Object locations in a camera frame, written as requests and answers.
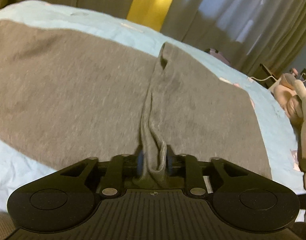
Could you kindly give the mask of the light blue bed sheet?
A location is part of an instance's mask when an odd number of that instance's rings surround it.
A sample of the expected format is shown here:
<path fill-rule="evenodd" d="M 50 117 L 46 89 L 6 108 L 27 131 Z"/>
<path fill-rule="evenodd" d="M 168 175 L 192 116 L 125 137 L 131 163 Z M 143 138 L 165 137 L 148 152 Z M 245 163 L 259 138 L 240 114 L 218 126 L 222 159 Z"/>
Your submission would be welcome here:
<path fill-rule="evenodd" d="M 158 55 L 165 42 L 178 46 L 222 81 L 237 83 L 249 94 L 254 103 L 273 179 L 297 194 L 305 192 L 303 173 L 297 166 L 298 142 L 288 117 L 267 89 L 250 81 L 241 72 L 201 50 L 148 27 L 91 10 L 29 0 L 1 9 L 0 20 L 12 20 L 39 28 L 75 29 L 153 56 Z M 51 168 L 24 156 L 0 140 L 0 211 L 6 211 L 9 195 L 15 189 L 51 172 Z"/>

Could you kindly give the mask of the grey sweatpants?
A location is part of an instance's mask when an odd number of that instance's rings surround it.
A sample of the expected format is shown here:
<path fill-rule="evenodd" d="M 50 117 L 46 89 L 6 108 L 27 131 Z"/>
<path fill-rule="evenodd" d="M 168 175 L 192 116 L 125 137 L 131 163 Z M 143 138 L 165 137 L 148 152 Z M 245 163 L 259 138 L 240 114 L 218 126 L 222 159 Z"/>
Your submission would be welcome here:
<path fill-rule="evenodd" d="M 66 29 L 0 20 L 0 139 L 60 170 L 144 151 L 143 187 L 166 187 L 166 150 L 271 169 L 246 91 L 164 43 L 154 57 Z"/>

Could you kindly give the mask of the grey curtain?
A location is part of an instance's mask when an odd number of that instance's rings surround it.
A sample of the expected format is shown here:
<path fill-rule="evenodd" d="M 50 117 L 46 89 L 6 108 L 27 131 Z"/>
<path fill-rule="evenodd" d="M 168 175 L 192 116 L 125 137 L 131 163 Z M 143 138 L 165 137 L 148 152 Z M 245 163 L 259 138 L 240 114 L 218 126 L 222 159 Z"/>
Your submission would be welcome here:
<path fill-rule="evenodd" d="M 126 19 L 133 0 L 36 1 Z M 264 64 L 279 75 L 306 43 L 306 0 L 173 0 L 159 32 L 201 50 L 217 49 L 243 73 Z"/>

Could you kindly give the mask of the yellow curtain strip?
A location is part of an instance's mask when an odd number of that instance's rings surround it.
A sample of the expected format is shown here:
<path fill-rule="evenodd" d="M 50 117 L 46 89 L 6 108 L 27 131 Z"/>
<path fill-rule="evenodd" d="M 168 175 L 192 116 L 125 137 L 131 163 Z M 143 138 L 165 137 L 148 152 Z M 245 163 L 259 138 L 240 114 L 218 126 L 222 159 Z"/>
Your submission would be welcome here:
<path fill-rule="evenodd" d="M 160 31 L 173 0 L 133 0 L 126 19 Z"/>

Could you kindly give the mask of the pink plush toy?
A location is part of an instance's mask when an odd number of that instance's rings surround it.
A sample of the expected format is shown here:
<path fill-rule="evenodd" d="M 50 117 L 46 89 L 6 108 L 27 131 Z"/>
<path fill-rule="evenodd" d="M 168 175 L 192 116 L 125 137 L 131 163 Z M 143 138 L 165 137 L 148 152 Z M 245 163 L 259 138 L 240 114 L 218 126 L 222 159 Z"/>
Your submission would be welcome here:
<path fill-rule="evenodd" d="M 282 74 L 278 84 L 273 88 L 273 96 L 285 111 L 293 126 L 301 127 L 300 169 L 306 173 L 306 87 L 303 81 L 292 74 Z"/>

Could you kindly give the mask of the pink item beside bed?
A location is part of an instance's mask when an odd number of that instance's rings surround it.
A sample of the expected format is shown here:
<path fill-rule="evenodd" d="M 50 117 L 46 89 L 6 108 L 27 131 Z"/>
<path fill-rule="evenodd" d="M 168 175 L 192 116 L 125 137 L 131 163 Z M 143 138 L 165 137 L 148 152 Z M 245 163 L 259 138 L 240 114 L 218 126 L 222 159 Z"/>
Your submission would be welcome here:
<path fill-rule="evenodd" d="M 218 51 L 216 49 L 208 48 L 208 49 L 205 50 L 205 52 L 208 53 L 209 55 L 217 58 L 218 60 L 225 63 L 226 65 L 230 66 L 230 62 L 224 57 L 224 55 L 220 51 Z"/>

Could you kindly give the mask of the dark bedside table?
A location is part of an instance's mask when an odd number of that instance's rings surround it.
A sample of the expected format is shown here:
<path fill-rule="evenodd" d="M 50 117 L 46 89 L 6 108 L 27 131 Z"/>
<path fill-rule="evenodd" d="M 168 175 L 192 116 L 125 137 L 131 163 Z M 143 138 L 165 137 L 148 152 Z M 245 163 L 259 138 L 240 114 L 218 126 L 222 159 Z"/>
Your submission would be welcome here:
<path fill-rule="evenodd" d="M 271 73 L 271 71 L 263 64 L 260 64 L 253 74 L 256 82 L 261 86 L 269 89 L 275 82 L 276 77 Z"/>

